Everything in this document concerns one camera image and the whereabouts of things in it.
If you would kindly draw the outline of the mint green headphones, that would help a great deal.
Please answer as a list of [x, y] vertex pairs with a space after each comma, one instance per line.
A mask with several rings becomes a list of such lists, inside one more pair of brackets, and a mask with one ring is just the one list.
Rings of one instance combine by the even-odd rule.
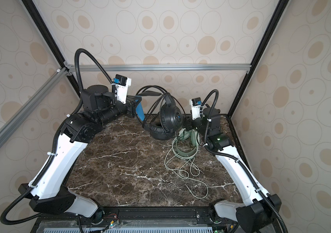
[[[182, 129], [172, 142], [172, 151], [179, 159], [193, 159], [199, 150], [198, 141], [199, 136], [196, 130], [187, 131], [186, 129]], [[183, 146], [191, 146], [191, 149], [186, 151]]]

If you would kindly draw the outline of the black blue gaming headphones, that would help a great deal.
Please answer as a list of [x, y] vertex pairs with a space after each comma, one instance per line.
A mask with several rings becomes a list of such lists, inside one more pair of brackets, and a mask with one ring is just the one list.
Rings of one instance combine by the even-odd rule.
[[183, 123], [183, 113], [176, 105], [177, 100], [165, 88], [147, 85], [140, 88], [136, 97], [158, 97], [147, 114], [144, 113], [142, 101], [136, 108], [136, 116], [145, 131], [156, 140], [169, 140], [175, 137]]

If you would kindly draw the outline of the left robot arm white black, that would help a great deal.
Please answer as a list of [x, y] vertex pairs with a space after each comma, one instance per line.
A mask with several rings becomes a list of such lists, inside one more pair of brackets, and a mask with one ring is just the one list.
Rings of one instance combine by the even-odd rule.
[[104, 215], [94, 200], [82, 197], [66, 187], [68, 174], [80, 153], [103, 131], [104, 125], [124, 115], [134, 116], [137, 99], [128, 95], [129, 83], [113, 83], [110, 91], [105, 85], [93, 85], [81, 92], [78, 112], [64, 120], [57, 130], [52, 151], [38, 174], [29, 184], [22, 184], [22, 198], [38, 214], [71, 213], [97, 223]]

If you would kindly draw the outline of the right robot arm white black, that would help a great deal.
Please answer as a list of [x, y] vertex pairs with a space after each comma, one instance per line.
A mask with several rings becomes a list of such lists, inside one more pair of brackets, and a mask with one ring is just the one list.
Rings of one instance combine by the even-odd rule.
[[203, 137], [203, 147], [225, 167], [241, 195], [242, 204], [229, 201], [213, 204], [216, 217], [237, 222], [246, 233], [255, 233], [275, 221], [282, 232], [288, 232], [279, 214], [282, 205], [280, 198], [276, 194], [271, 195], [260, 184], [230, 138], [221, 131], [219, 110], [193, 106], [191, 115], [185, 118], [184, 128], [195, 130]]

